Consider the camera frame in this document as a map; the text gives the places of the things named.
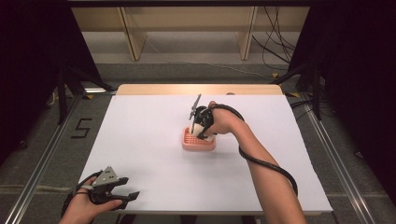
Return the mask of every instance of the right hand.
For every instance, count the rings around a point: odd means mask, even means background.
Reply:
[[[215,103],[216,102],[211,101],[209,107]],[[216,133],[234,133],[240,123],[245,123],[231,111],[226,109],[212,109],[212,115],[214,123],[204,132],[204,136],[210,136]]]

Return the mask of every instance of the white tabletop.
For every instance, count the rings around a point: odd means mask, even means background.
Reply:
[[[134,214],[261,214],[247,162],[231,134],[218,135],[210,152],[182,148],[183,129],[196,95],[113,96],[81,180],[112,166],[129,177],[114,194],[140,191],[122,212]],[[280,166],[297,181],[309,213],[332,208],[283,95],[203,95],[239,111]]]

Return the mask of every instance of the pink container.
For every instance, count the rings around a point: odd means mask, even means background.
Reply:
[[[216,137],[213,141],[199,139],[189,133],[189,128],[185,128],[183,132],[182,147],[191,151],[211,151],[216,147]]]

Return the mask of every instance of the cabinet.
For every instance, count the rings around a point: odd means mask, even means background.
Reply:
[[[235,32],[241,60],[248,59],[253,32],[270,32],[275,7],[76,7],[82,32],[124,32],[131,59],[139,60],[148,32]],[[282,7],[282,32],[300,32],[309,7]]]

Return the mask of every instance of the hand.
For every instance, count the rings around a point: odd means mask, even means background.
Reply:
[[[85,185],[91,185],[96,179],[96,176],[87,180]],[[87,189],[79,189],[79,194],[72,199],[69,206],[62,217],[60,224],[73,223],[73,224],[86,224],[91,223],[91,221],[101,213],[112,210],[122,204],[122,200],[112,200],[107,203],[94,204],[90,201],[87,194]]]
[[[216,102],[211,101],[209,107],[215,103]],[[204,136],[210,136],[214,133],[234,133],[235,130],[238,129],[238,126],[245,124],[245,122],[233,114],[233,112],[226,109],[212,109],[212,115],[214,123],[204,132]]]

